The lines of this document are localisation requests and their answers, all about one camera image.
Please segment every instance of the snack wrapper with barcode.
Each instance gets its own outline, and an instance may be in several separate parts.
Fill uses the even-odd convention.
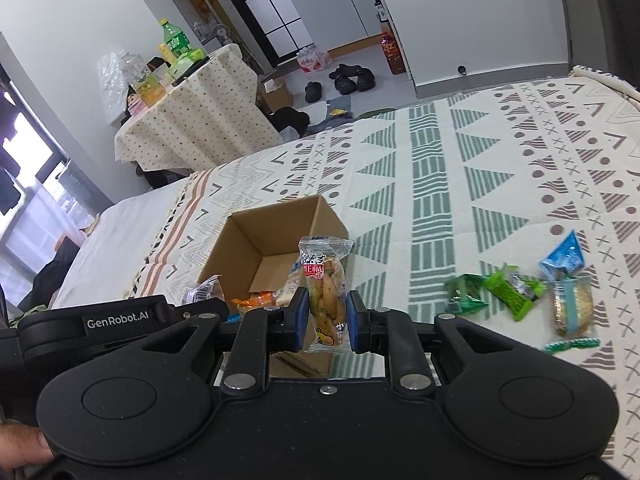
[[[353,242],[331,236],[305,236],[299,247],[309,289],[309,311],[318,336],[309,351],[348,350],[347,290],[340,260],[349,254]]]

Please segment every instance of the green bottle label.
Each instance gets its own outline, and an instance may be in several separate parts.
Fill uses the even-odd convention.
[[[174,53],[175,57],[180,57],[182,54],[191,50],[191,44],[184,32],[179,32],[172,37],[166,42],[166,46],[168,46],[169,50]]]

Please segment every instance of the gray baseboard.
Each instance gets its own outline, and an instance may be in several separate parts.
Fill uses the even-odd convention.
[[[567,63],[519,66],[416,85],[415,93],[418,99],[424,99],[425,97],[486,88],[504,83],[543,79],[545,77],[566,77],[568,74],[569,65]]]

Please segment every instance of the green plastic bottle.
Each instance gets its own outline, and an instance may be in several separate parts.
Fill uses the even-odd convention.
[[[191,43],[187,35],[182,31],[180,27],[176,27],[169,23],[169,20],[160,20],[162,30],[164,30],[164,42],[169,50],[174,53],[175,57],[180,57],[182,54],[186,54],[193,50]]]

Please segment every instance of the bright green candy wrapper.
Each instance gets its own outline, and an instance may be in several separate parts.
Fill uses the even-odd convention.
[[[444,286],[449,295],[447,312],[452,314],[471,314],[487,304],[480,299],[480,289],[484,283],[483,276],[462,274],[446,281]]]
[[[507,304],[514,320],[521,321],[546,287],[538,280],[525,280],[516,274],[517,270],[518,267],[505,265],[484,281],[484,288]]]

